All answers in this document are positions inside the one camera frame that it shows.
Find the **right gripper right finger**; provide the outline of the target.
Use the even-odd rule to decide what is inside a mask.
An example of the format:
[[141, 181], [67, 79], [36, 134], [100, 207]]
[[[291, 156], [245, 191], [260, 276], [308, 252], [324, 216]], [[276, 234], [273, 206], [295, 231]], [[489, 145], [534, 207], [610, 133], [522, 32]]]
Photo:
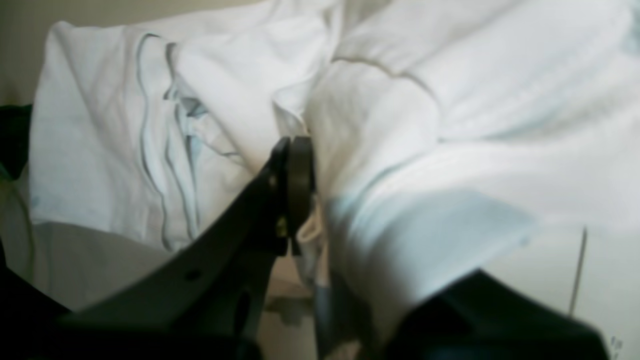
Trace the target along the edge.
[[483, 271], [413, 310], [385, 348], [387, 360], [606, 360], [594, 328]]

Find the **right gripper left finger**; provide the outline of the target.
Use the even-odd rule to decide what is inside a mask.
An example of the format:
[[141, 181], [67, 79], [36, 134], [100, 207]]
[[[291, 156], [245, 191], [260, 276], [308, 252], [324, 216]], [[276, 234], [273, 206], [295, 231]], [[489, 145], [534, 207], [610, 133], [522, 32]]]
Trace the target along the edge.
[[261, 360], [256, 333], [272, 268], [308, 219], [313, 144], [283, 137], [192, 246], [88, 309], [71, 310], [1, 262], [3, 360]]

